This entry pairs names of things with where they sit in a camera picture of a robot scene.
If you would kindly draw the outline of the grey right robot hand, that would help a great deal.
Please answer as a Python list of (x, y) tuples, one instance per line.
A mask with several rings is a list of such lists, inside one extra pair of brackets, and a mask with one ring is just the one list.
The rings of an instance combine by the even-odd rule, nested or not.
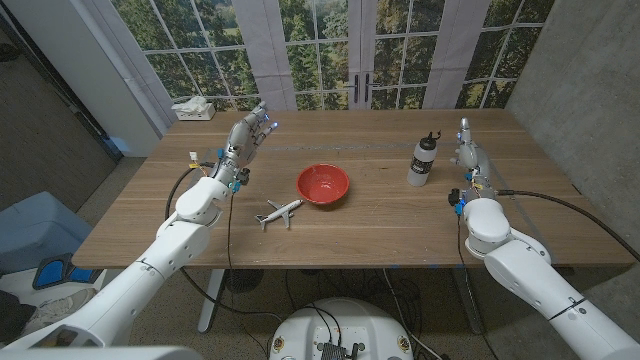
[(455, 165), (463, 167), (468, 177), (468, 185), (461, 191), (461, 197), (469, 202), (478, 198), (495, 198), (495, 190), (490, 183), (490, 161), (486, 152), (477, 145), (471, 136), (470, 122), (466, 117), (460, 120), (457, 134), (457, 157), (451, 158)]

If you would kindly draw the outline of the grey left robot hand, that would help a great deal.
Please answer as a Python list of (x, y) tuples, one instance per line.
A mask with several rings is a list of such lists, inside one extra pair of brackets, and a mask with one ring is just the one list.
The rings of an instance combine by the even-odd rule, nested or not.
[(247, 185), (250, 174), (248, 165), (256, 156), (258, 147), (278, 127), (277, 122), (272, 122), (262, 129), (268, 121), (266, 102), (261, 101), (248, 115), (236, 122), (210, 177), (234, 191), (238, 191), (241, 185)]

